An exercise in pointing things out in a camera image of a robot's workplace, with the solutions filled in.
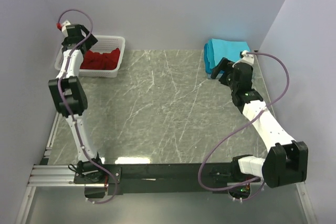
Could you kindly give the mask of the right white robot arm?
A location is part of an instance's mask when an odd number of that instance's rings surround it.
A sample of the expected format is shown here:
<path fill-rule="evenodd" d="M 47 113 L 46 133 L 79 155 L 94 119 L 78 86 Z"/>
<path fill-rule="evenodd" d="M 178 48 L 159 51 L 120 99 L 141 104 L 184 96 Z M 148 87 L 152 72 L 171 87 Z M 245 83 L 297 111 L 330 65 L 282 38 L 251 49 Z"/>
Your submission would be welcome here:
<path fill-rule="evenodd" d="M 221 74 L 219 82 L 230 88 L 233 104 L 252 123 L 267 149 L 266 158 L 252 155 L 234 157 L 232 176 L 237 179 L 245 175 L 260 177 L 271 188 L 304 182 L 308 147 L 281 127 L 263 97 L 252 87 L 253 64 L 254 57 L 250 54 L 237 62 L 223 58 L 211 74 L 212 79 Z"/>

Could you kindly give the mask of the red t shirt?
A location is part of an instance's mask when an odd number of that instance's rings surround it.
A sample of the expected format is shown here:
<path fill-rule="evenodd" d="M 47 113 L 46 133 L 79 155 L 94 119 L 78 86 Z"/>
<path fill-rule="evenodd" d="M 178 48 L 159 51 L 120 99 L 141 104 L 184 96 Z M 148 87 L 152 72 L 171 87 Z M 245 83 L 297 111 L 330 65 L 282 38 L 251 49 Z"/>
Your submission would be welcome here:
<path fill-rule="evenodd" d="M 116 48 L 111 52 L 99 53 L 87 51 L 80 69 L 85 70 L 114 70 L 119 61 L 120 49 Z"/>

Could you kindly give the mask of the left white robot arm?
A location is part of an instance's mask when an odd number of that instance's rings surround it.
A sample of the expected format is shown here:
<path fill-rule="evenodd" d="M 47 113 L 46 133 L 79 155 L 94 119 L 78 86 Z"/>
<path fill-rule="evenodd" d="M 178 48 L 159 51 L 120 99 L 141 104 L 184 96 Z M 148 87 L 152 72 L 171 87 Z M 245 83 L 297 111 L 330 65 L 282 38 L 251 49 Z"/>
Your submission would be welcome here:
<path fill-rule="evenodd" d="M 84 54 L 98 42 L 84 25 L 64 22 L 57 25 L 65 38 L 62 42 L 63 62 L 55 79 L 48 81 L 48 87 L 59 114 L 68 123 L 78 151 L 77 165 L 68 168 L 77 178 L 97 182 L 104 176 L 97 149 L 88 138 L 85 110 L 88 100 L 79 81 L 79 70 Z"/>

